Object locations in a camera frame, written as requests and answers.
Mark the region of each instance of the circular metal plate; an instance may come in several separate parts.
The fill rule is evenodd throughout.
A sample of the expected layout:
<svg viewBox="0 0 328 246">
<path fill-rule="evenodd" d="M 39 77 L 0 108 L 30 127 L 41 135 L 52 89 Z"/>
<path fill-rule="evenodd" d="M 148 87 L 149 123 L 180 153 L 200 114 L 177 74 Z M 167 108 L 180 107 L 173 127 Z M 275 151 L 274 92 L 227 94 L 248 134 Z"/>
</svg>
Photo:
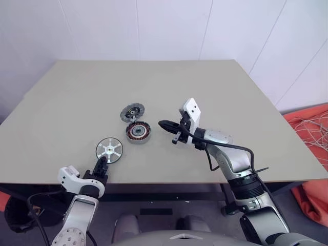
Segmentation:
<svg viewBox="0 0 328 246">
<path fill-rule="evenodd" d="M 52 246 L 85 246 L 86 245 L 86 237 L 84 233 L 78 228 L 68 228 L 59 235 L 55 237 L 53 240 Z"/>
<path fill-rule="evenodd" d="M 125 122 L 135 122 L 143 116 L 145 107 L 142 104 L 134 103 L 127 105 L 121 112 L 121 119 Z"/>
<path fill-rule="evenodd" d="M 108 137 L 101 140 L 96 148 L 97 158 L 100 159 L 103 156 L 107 157 L 107 163 L 114 163 L 118 161 L 123 153 L 122 143 L 113 137 Z"/>
<path fill-rule="evenodd" d="M 144 144 L 150 138 L 150 126 L 143 121 L 131 123 L 126 128 L 128 141 L 133 144 Z"/>
</svg>

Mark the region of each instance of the beige table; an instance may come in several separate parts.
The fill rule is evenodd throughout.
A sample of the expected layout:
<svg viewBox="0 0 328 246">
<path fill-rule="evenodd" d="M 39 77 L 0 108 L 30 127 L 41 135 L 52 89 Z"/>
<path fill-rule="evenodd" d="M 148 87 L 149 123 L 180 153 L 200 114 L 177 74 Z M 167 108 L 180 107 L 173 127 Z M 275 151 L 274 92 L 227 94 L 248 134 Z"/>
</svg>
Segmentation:
<svg viewBox="0 0 328 246">
<path fill-rule="evenodd" d="M 252 149 L 264 181 L 327 178 L 327 172 L 280 113 L 233 60 L 59 61 L 0 126 L 0 182 L 57 183 L 58 169 L 82 174 L 96 163 L 105 137 L 124 146 L 110 165 L 112 183 L 226 182 L 211 172 L 204 151 L 179 143 L 161 129 L 178 121 L 189 97 L 201 109 L 200 127 L 223 130 Z M 121 110 L 144 104 L 151 126 L 144 145 L 126 140 Z"/>
</svg>

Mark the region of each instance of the gear disc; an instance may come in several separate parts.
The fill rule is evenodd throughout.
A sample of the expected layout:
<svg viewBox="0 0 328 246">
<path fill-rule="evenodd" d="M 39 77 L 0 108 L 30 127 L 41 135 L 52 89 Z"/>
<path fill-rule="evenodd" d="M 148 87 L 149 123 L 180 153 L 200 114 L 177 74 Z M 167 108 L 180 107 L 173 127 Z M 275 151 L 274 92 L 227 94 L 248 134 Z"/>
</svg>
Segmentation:
<svg viewBox="0 0 328 246">
<path fill-rule="evenodd" d="M 144 112 L 145 107 L 136 102 L 134 104 L 127 105 L 121 111 L 120 117 L 124 122 L 135 122 L 143 116 Z"/>
<path fill-rule="evenodd" d="M 131 123 L 126 128 L 128 141 L 133 144 L 144 144 L 150 138 L 150 126 L 143 121 Z"/>
</svg>

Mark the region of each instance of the copper coil winding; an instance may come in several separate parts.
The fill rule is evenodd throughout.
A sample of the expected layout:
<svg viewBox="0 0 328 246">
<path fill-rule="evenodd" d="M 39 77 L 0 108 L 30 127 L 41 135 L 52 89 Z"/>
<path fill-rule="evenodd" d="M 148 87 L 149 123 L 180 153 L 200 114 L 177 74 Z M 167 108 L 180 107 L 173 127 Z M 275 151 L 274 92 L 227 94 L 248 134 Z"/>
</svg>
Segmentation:
<svg viewBox="0 0 328 246">
<path fill-rule="evenodd" d="M 145 128 L 145 133 L 141 137 L 138 137 L 138 136 L 135 136 L 135 135 L 132 134 L 132 129 L 135 126 L 143 126 Z M 127 129 L 126 129 L 126 132 L 127 132 L 127 136 L 132 140 L 143 140 L 143 139 L 147 138 L 150 135 L 150 126 L 147 123 L 143 122 L 143 121 L 137 121 L 135 123 L 129 124 Z"/>
</svg>

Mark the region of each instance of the orange bag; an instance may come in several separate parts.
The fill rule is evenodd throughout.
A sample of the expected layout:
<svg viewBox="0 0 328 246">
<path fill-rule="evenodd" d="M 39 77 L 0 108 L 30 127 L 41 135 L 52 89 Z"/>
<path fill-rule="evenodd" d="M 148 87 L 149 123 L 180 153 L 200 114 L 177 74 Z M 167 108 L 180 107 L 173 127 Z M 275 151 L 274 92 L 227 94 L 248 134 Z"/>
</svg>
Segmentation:
<svg viewBox="0 0 328 246">
<path fill-rule="evenodd" d="M 306 145 L 328 171 L 328 152 L 324 148 L 309 143 L 314 139 L 324 144 L 328 143 L 328 136 L 322 138 L 322 132 L 320 132 L 321 126 L 328 129 L 328 104 L 285 114 L 284 117 L 300 138 L 308 141 Z M 312 120 L 317 125 L 304 120 Z M 328 179 L 305 182 L 293 188 L 292 192 L 308 218 L 328 227 Z"/>
<path fill-rule="evenodd" d="M 0 211 L 4 212 L 10 195 L 0 191 Z"/>
</svg>

